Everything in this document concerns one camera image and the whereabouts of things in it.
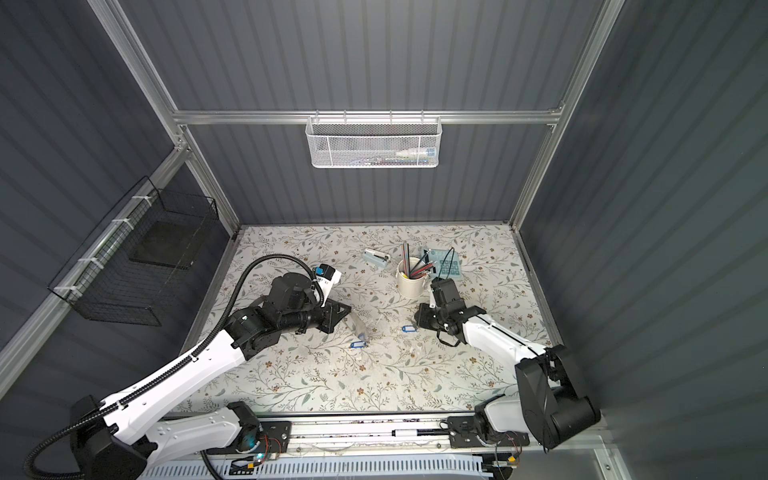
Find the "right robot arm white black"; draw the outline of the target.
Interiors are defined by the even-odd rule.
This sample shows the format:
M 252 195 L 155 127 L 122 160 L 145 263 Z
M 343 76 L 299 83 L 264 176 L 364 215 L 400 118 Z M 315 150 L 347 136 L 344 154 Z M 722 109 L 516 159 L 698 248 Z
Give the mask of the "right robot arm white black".
M 469 345 L 514 371 L 518 397 L 501 394 L 474 407 L 470 427 L 452 429 L 483 444 L 525 446 L 535 439 L 549 451 L 601 420 L 597 402 L 571 352 L 528 340 L 468 306 L 451 279 L 430 283 L 430 301 L 419 305 L 415 326 L 456 348 Z

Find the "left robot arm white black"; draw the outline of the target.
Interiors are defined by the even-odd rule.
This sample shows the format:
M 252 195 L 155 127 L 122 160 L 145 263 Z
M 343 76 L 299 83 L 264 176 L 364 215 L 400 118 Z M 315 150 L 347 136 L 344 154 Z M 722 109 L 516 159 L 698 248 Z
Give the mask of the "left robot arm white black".
M 70 448 L 86 479 L 136 479 L 147 469 L 210 449 L 253 456 L 262 463 L 285 439 L 271 434 L 243 401 L 212 413 L 176 420 L 166 414 L 216 377 L 275 345 L 283 332 L 316 328 L 331 333 L 352 308 L 329 293 L 339 272 L 317 268 L 319 279 L 300 273 L 275 278 L 269 293 L 225 317 L 211 341 L 201 341 L 147 378 L 97 403 L 86 397 L 73 409 L 82 419 L 101 413 L 75 430 Z

